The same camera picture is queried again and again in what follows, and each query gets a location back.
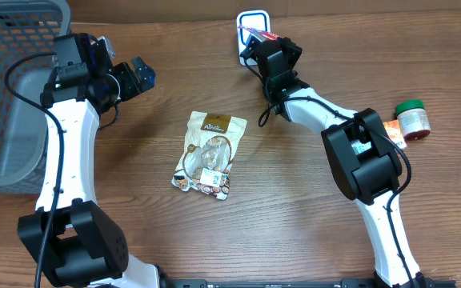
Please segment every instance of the basket mesh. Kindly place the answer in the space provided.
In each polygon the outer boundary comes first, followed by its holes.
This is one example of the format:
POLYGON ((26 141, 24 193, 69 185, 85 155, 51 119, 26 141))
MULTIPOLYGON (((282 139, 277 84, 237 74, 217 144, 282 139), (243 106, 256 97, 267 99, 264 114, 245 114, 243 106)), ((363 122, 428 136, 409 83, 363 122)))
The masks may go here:
MULTIPOLYGON (((53 37, 58 34, 62 24, 62 15, 56 10, 12 10, 0 12, 0 159, 4 156, 6 132, 9 129, 13 96, 3 84, 6 69, 14 62, 27 55, 53 50, 53 37)), ((10 76, 10 84, 15 88, 18 80, 33 70, 51 68, 51 58, 42 57, 23 63, 10 76)), ((37 193, 42 186, 45 159, 21 181, 12 186, 0 187, 9 192, 37 193)), ((0 165, 0 175, 5 167, 0 165)))

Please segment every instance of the gray plastic basket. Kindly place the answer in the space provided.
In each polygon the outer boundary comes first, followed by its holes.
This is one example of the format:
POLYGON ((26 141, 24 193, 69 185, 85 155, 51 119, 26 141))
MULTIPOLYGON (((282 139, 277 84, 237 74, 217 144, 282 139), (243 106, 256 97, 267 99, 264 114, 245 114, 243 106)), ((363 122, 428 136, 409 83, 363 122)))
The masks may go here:
MULTIPOLYGON (((66 34, 70 9, 63 0, 0 1, 0 191, 40 193, 46 167, 44 113, 13 97, 3 84, 17 60, 53 50, 52 39, 66 34)), ((10 76, 21 95, 39 103, 52 67, 51 57, 23 63, 10 76)))

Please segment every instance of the barcode sticker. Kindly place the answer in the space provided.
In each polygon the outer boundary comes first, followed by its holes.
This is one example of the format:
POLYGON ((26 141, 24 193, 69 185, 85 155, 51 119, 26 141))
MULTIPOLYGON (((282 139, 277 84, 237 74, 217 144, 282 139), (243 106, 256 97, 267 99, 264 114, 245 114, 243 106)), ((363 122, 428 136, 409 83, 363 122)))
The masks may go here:
POLYGON ((428 121, 428 116, 426 115, 426 112, 418 111, 417 115, 419 115, 419 119, 421 120, 421 124, 423 124, 423 128, 425 130, 431 130, 430 122, 428 121))
POLYGON ((220 187, 221 180, 222 180, 221 172, 212 171, 206 168, 202 170, 202 176, 200 177, 200 182, 203 185, 208 185, 211 187, 220 187))
POLYGON ((400 117, 399 127, 401 128, 403 135, 425 129, 425 127, 421 123, 421 118, 419 117, 419 114, 417 112, 412 112, 400 117))
POLYGON ((364 143, 361 143, 359 140, 355 140, 354 142, 351 143, 351 148, 353 148, 355 155, 359 155, 362 152, 365 152, 371 149, 371 142, 364 144, 364 143))

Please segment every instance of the white object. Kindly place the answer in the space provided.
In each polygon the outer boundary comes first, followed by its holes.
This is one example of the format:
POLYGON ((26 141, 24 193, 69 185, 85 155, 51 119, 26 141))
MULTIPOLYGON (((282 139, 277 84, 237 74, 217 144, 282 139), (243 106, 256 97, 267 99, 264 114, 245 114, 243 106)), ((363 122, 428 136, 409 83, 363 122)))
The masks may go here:
POLYGON ((122 277, 118 279, 106 278, 91 282, 88 287, 95 288, 101 285, 111 285, 126 288, 159 288, 158 268, 152 264, 141 262, 129 254, 129 264, 122 277))
MULTIPOLYGON (((63 134, 65 151, 60 187, 63 193, 59 196, 57 208, 70 206, 76 198, 81 198, 83 202, 91 200, 97 204, 94 192, 94 142, 99 116, 95 108, 88 101, 77 102, 76 99, 71 99, 55 103, 49 112, 60 121, 62 129, 66 131, 63 134)), ((50 210, 53 202, 60 149, 56 125, 49 116, 46 119, 46 175, 35 206, 36 210, 44 207, 45 212, 50 210)))
MULTIPOLYGON (((239 29, 239 26, 246 26, 255 28, 261 31, 271 32, 270 28, 270 15, 265 10, 251 10, 241 12, 236 18, 236 28, 238 29, 238 57, 247 46, 247 39, 250 36, 250 32, 239 29)), ((239 57, 241 65, 245 66, 245 61, 242 57, 239 57)), ((257 62, 253 59, 247 60, 248 65, 257 65, 257 62)))
MULTIPOLYGON (((375 204, 371 206, 357 199, 354 200, 364 218, 367 233, 373 244, 376 273, 389 287, 395 284, 402 285, 409 280, 401 258, 398 256, 398 249, 392 236, 387 211, 384 208, 387 207, 387 201, 391 196, 392 191, 386 192, 375 198, 375 204)), ((415 278, 415 275, 419 272, 419 265, 415 262, 408 246, 407 235, 399 212, 399 196, 396 196, 392 201, 391 210, 392 222, 394 223, 401 252, 405 257, 411 277, 415 278)))
POLYGON ((422 108, 414 108, 402 112, 398 115, 398 121, 403 137, 406 137, 410 133, 431 130, 426 111, 422 108))

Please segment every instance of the green jar lid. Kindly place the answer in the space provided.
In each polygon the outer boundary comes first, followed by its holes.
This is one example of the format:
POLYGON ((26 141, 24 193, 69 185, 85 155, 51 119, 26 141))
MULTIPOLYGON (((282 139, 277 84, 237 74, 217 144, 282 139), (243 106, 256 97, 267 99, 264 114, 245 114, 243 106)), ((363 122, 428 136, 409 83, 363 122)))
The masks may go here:
POLYGON ((401 113, 407 110, 416 109, 416 108, 424 109, 423 101, 415 99, 415 100, 408 100, 406 102, 403 102, 396 106, 396 117, 398 117, 398 115, 400 115, 401 113))

